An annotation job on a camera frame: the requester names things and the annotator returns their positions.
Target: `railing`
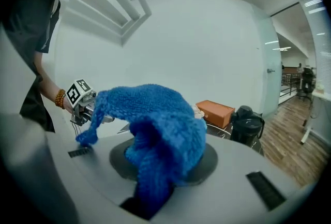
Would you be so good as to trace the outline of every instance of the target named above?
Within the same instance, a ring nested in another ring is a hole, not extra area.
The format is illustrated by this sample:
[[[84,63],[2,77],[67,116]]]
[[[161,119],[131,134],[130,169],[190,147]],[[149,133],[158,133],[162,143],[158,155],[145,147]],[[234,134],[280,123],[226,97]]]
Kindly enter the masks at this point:
[[[300,87],[300,73],[291,73],[291,72],[283,72],[281,76],[281,86],[289,86],[286,89],[281,89],[281,94],[280,97],[287,95],[287,94],[292,94],[293,92],[297,91]]]

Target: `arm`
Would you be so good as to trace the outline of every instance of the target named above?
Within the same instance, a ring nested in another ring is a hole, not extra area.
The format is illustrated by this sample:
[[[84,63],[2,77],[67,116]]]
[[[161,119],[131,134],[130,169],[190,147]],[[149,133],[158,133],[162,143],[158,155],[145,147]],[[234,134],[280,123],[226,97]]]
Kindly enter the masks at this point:
[[[51,78],[47,75],[47,73],[44,71],[41,60],[42,60],[42,54],[41,52],[35,52],[35,65],[39,72],[39,74],[42,76],[42,82],[39,84],[39,90],[42,95],[44,95],[47,99],[51,100],[53,103],[55,103],[55,97],[57,93],[59,92],[60,88],[51,80]],[[72,114],[72,107],[68,101],[68,98],[65,97],[63,101],[64,108]]]

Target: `wooden floor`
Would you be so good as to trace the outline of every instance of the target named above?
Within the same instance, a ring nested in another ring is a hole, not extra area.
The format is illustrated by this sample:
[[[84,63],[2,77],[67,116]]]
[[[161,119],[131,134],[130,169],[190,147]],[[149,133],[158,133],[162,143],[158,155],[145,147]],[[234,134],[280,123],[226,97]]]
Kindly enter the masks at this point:
[[[300,144],[309,105],[298,97],[281,104],[277,114],[266,121],[261,138],[264,156],[301,186],[318,180],[330,154],[330,149],[313,136]]]

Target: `blue knit fabric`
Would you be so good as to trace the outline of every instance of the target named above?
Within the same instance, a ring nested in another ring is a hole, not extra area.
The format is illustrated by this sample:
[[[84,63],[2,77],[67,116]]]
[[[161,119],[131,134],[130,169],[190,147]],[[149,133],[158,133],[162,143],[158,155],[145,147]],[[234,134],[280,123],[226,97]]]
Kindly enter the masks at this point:
[[[126,158],[138,168],[134,196],[141,215],[152,217],[198,163],[205,149],[205,123],[194,118],[180,93],[156,84],[117,87],[100,92],[90,128],[77,137],[81,145],[97,142],[96,130],[110,115],[130,123],[135,136]]]

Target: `person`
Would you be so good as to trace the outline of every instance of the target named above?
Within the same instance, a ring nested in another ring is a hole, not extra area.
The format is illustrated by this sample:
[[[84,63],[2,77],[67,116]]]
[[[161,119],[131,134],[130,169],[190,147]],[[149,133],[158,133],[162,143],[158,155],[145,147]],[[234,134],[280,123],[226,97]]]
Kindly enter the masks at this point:
[[[304,69],[303,69],[301,63],[299,63],[299,66],[296,68],[296,71],[300,74],[302,74],[304,72]]]
[[[59,0],[6,0],[2,14],[3,28],[17,52],[36,74],[20,114],[38,122],[45,131],[54,131],[53,122],[43,105],[42,96],[72,113],[64,90],[44,71],[41,60],[48,53],[53,30],[58,20]]]

